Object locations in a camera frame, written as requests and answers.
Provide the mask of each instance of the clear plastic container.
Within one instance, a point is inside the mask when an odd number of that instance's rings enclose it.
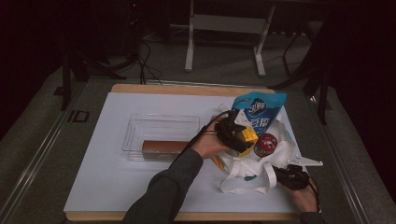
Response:
[[[132,114],[122,150],[128,151],[131,161],[171,161],[176,155],[162,153],[157,156],[144,155],[144,141],[190,142],[200,130],[199,117],[157,114]]]

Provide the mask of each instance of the sleeve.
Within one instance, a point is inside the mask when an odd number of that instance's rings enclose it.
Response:
[[[323,218],[320,213],[305,212],[300,214],[300,224],[322,224]]]
[[[123,223],[173,223],[203,163],[197,152],[187,149],[150,180],[147,192],[130,207]]]

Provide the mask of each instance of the blue snack bag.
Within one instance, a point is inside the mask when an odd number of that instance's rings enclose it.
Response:
[[[265,133],[286,101],[286,93],[252,91],[233,101],[233,109],[243,109],[257,135]]]

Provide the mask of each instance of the dark background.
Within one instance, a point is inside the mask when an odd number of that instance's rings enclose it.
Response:
[[[126,17],[123,0],[114,1],[114,7],[105,5],[108,1],[96,1],[98,5],[94,6],[91,1],[72,0],[3,2],[0,7],[0,138],[19,117],[48,75],[62,64],[62,53],[56,42],[58,28],[90,34],[76,40],[76,43],[80,41],[81,46],[86,47],[84,50],[98,56],[98,60],[106,60],[108,53],[120,49],[122,33],[117,31],[123,26],[121,23],[125,22]],[[188,11],[181,9],[189,7],[188,1],[150,0],[147,4],[148,6],[142,9],[142,20],[164,38],[167,37],[168,23],[187,23],[188,14],[179,12]],[[201,5],[201,9],[204,10],[206,6]],[[95,7],[108,8],[108,15],[105,16],[113,20],[103,21],[103,17],[95,18],[92,14]],[[298,25],[288,25],[277,19],[287,12],[289,15],[297,11],[284,8],[283,12],[275,15],[272,29],[298,32]],[[334,39],[335,35],[338,38],[342,36],[345,43],[334,59],[330,84],[336,88],[341,103],[358,130],[394,201],[395,11],[396,6],[393,2],[359,2],[348,12],[346,21],[339,24],[342,33],[327,36],[329,40]],[[251,15],[257,11],[251,9],[238,13]],[[103,36],[99,28],[115,30],[107,32],[113,35]]]

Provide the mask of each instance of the hand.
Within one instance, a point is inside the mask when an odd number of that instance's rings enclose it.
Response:
[[[207,127],[206,132],[201,135],[201,137],[192,145],[194,149],[203,159],[212,158],[221,151],[228,150],[229,148],[224,146],[222,142],[216,136],[215,125],[220,119],[214,121],[209,127]]]
[[[314,186],[314,189],[318,191],[318,186],[313,183],[311,178],[309,178],[309,182],[311,182],[312,186]],[[311,187],[307,186],[305,189],[292,190],[281,184],[279,185],[290,194],[294,204],[301,212],[318,212],[317,195],[311,189]]]

